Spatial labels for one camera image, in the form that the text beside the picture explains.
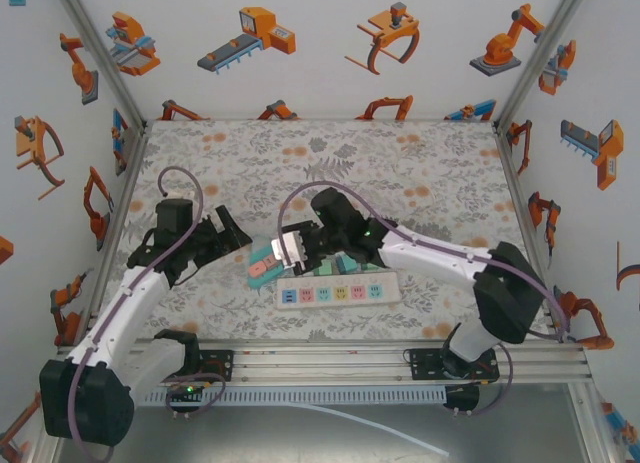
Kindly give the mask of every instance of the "table surface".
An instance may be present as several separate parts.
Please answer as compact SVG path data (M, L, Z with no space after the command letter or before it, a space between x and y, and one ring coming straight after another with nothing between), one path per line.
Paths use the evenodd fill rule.
M155 205L161 199L156 180L167 165L183 166L197 176L205 214L212 215L219 229L214 208L224 204L254 241L275 236L279 206L294 189L309 181L332 180L423 235L471 246L508 241L525 251L489 123L156 122L105 302L118 288L128 255L155 226ZM194 197L189 180L177 172L167 174L164 184ZM317 191L308 189L294 199L285 223L314 219L309 200ZM442 339L457 322L477 317L471 295L408 271L398 272L398 304L281 312L275 308L275 281L260 290L248 287L250 249L203 267L175 287L156 307L140 338L171 327L212 339ZM542 312L533 327L546 331Z

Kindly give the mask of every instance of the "robotic arm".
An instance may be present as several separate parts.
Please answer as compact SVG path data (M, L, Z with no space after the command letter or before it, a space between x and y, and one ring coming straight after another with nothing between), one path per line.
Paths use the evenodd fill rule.
M318 193L311 207L324 226L305 221L283 228L283 241L272 241L274 255L301 275L320 266L328 255L344 251L359 263L407 269L444 280L475 296L480 318L458 325L441 351L441 365L452 379L466 378L481 356L499 342L522 343L542 304L542 295L513 274L475 261L497 260L540 282L520 251L501 242L496 249L469 248L419 235L387 220L413 241L389 231L374 218L365 219L347 198L333 188ZM466 254L468 258L418 246L420 240Z
M147 232L129 257L129 269L120 289L96 325L69 358L49 360L40 372L42 408L49 435L72 436L67 405L73 389L76 392L73 426L77 426L82 440L115 446L127 434L140 398L168 376L192 375L201 369L196 335L181 331L161 331L145 352L133 361L126 359L153 308L169 293L190 261L201 268L251 243L226 207L220 206L216 212L224 225L223 231L216 231L210 217L203 219L176 251L130 290L132 281L193 224L193 202L189 200L166 199L156 206L156 228ZM149 245L151 236L153 244ZM123 294L128 296L126 304L112 312ZM95 343L98 332L101 336ZM84 370L74 386L72 380L81 365Z

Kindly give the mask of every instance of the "power strip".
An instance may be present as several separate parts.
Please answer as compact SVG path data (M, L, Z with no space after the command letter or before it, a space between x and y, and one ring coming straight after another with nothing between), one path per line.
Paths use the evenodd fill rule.
M400 301L395 272L279 278L276 288L279 310L381 305Z

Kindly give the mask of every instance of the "purple cable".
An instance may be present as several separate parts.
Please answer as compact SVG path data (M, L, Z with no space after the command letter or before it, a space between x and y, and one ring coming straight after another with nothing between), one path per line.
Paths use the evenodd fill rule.
M500 405L500 403L502 403L505 400L505 398L507 397L507 393L509 393L509 390L511 389L511 384L513 383L513 360L511 359L511 354L509 353L509 350L507 350L506 346L504 346L502 343L498 343L497 346L499 346L502 349L502 351L504 351L504 354L507 357L507 363L509 364L509 376L507 377L507 383L502 393L500 393L495 400L493 400L484 408L479 409L478 411L469 412L468 413L469 416L484 415L485 413L497 408Z
M360 202L362 204L362 206L364 206L365 209L371 214L371 216L374 217L376 220L378 220L378 222L382 226L384 226L387 230L391 231L392 233L395 233L400 238L403 238L403 239L405 239L407 241L412 242L414 245L422 246L424 248L429 248L430 250L440 251L441 253L445 253L447 255L456 256L458 258L467 259L467 257L468 257L467 253L464 252L464 251L452 250L450 248L447 248L446 246L442 246L442 245L439 245L437 243L429 243L429 242L422 241L422 240L415 240L414 241L409 235L403 233L402 231L400 231L397 228L395 228L392 225L390 225L384 218L382 218L382 216L380 216L376 212L376 210L373 209L373 207L363 197L358 195L351 188L348 188L347 186L345 186L345 185L343 185L341 183L336 183L336 182L333 182L333 181L324 181L323 180L323 181L314 181L314 182L311 182L311 183L305 183L304 185L301 185L297 190L294 190L284 200L284 203L280 207L280 213L278 213L278 241L280 242L280 246L282 247L282 254L284 255L284 259L285 259L285 261L287 263L287 266L291 265L291 258L289 257L289 252L287 251L287 248L286 248L286 246L284 244L284 237L283 237L283 233L282 233L282 221L284 219L284 212L288 208L289 203L291 203L291 200L293 200L293 198L295 198L299 193L301 193L302 191L306 190L307 188L312 188L314 186L332 186L334 188L339 189L340 191L343 191L343 192L351 195L358 202ZM550 335L542 335L541 333L533 332L532 330L529 330L529 333L532 334L532 335L535 335L535 336L540 336L541 338L545 338L545 339L553 339L553 340L557 339L557 340L560 340L562 338L564 333L567 331L568 321L567 321L567 317L564 314L564 311L560 307L560 304L558 303L558 301L553 296L552 292L547 290L544 287L544 285L541 285L540 283L538 283L537 280L535 280L534 278L530 277L529 275L524 273L522 270L520 270L518 268L515 268L515 267L513 267L511 265L508 265L508 264L503 263L501 261L492 260L491 258L485 258L485 257L482 257L482 256L476 256L476 255L474 255L473 260L474 261L479 261L481 263L484 263L485 265L491 265L491 266L494 266L496 268L500 268L502 270L508 271L509 273L512 273L512 274L518 276L519 278L523 279L524 281L529 283L531 286L533 286L536 290L538 290L540 292L540 294L542 296L544 296L551 303L551 306L553 306L554 310L556 311L556 313L560 317L561 324L560 324L560 328L559 328L558 334L555 337L553 335L551 335L551 336Z
M202 405L197 410L186 413L187 415L189 415L189 418L191 416L196 416L196 415L199 415L200 413L204 413L209 408L211 408L216 401L222 398L222 395L224 394L224 390L227 388L227 382L222 376L218 375L217 373L196 373L195 375L172 376L171 378L167 378L166 380L164 380L164 382L165 383L184 383L187 381L193 381L194 378L213 378L214 380L218 380L220 383L222 383L222 388L220 388L220 391L216 393L216 396L214 396L211 399L211 401L208 402L206 405ZM171 408L171 396L173 396L176 393L177 393L177 390L167 390L167 397L164 400L164 406L169 411L175 411L173 408Z
M196 196L198 198L198 211L197 211L196 217L193 219L193 222L191 223L191 226L185 232L185 234L182 235L178 239L178 241L176 241L173 245L171 245L164 253L158 256L158 258L153 260L149 264L149 266L147 266L142 272L140 272L138 276L134 278L134 280L131 282L131 284L128 287L128 289L131 291L133 291L135 287L138 285L138 283L140 283L140 281L142 281L145 276L147 276L151 271L153 271L153 269L159 263L164 261L169 255L171 255L175 250L177 250L180 247L180 245L182 245L182 243L184 243L185 240L189 238L189 236L191 236L191 233L193 233L193 231L196 229L196 226L198 225L198 223L200 222L200 219L202 218L202 211L204 206L204 194L202 193L202 187L200 186L200 183L190 171L180 166L167 166L166 168L164 168L158 175L158 189L160 190L160 193L162 193L163 197L167 196L167 192L164 191L164 188L162 187L162 178L168 171L171 171L171 170L176 170L184 173L191 179L191 181L195 185ZM128 296L125 293L122 293L122 295L120 295L120 298L118 299L116 304L113 306L113 308L105 318L104 323L96 331L92 340L94 345L97 345L98 343L100 343L100 338L102 337L104 332L107 330L109 324L111 323L111 321L113 321L113 319L116 316L116 313L118 313L118 310L120 310L120 307L124 304L127 298ZM71 380L71 388L69 389L69 399L67 400L67 418L69 419L69 430L71 431L71 437L73 438L73 441L76 444L76 446L84 454L85 459L87 461L95 462L95 463L106 463L113 456L113 447L109 449L109 453L107 454L105 459L99 460L95 458L91 453L89 453L89 449L86 447L86 445L82 441L82 437L80 436L80 430L78 430L78 422L76 421L76 395L78 392L78 385L80 383L80 377L82 376L82 372L86 368L87 362L89 361L89 358L91 358L91 353L93 351L94 351L93 348L87 348L87 351L82 357L82 360L80 360L80 364L78 365L78 368L76 368L76 371L73 375L73 379Z

